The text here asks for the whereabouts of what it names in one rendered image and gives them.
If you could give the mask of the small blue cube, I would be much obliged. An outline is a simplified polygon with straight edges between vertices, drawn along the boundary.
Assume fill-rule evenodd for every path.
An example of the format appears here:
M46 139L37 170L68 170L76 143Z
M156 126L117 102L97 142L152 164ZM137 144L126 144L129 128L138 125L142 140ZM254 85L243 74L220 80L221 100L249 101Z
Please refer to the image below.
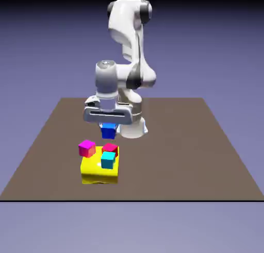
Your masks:
M101 134L103 139L115 139L117 125L113 123L103 123L101 126Z

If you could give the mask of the large yellow box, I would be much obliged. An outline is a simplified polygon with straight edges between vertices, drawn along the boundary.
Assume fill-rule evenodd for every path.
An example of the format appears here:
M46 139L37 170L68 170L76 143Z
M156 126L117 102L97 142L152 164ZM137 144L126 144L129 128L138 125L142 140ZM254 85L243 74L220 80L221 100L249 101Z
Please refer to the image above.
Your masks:
M113 169L101 167L102 146L96 146L96 152L90 158L83 157L80 165L82 184L117 184L119 173L119 147Z

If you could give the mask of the small magenta cube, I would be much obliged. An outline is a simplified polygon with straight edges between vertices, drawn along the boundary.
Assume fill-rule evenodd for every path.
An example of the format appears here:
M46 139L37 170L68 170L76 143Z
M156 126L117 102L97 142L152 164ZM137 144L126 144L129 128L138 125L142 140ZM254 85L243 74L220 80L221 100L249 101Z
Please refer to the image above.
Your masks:
M96 143L84 140L78 145L78 150L81 157L90 158L96 153Z

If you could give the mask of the small cyan cube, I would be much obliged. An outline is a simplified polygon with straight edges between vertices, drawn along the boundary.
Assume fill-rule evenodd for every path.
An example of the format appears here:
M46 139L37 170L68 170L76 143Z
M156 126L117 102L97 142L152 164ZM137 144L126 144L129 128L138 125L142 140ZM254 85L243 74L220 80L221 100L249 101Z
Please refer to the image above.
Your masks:
M114 152L104 151L101 156L101 167L104 169L113 169L113 165L116 160L116 154Z

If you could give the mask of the small red cube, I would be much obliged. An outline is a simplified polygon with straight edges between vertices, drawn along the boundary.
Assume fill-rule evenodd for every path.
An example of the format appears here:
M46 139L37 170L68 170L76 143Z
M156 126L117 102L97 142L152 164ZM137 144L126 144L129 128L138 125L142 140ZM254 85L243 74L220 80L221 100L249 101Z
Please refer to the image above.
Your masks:
M102 152L111 152L115 153L115 156L117 157L119 154L119 147L112 143L107 143L102 147Z

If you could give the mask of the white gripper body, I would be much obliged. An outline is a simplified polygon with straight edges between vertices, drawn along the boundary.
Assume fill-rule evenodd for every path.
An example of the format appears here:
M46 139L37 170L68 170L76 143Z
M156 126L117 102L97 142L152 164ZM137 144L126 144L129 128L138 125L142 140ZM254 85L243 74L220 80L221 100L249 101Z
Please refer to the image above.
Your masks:
M112 110L97 107L85 107L83 119L90 123L112 123L130 125L133 122L131 110L128 107L118 106Z

